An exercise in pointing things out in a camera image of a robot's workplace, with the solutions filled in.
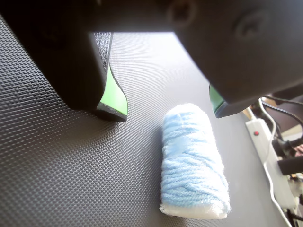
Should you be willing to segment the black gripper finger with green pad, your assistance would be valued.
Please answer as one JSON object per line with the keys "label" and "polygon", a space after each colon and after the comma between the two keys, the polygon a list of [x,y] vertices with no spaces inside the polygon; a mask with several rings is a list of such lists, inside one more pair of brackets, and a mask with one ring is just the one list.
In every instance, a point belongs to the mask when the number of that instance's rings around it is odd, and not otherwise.
{"label": "black gripper finger with green pad", "polygon": [[3,0],[0,14],[69,108],[124,122],[128,102],[110,66],[113,34],[84,22],[100,8],[99,0]]}
{"label": "black gripper finger with green pad", "polygon": [[217,118],[303,81],[300,0],[172,0],[170,23],[222,98]]}

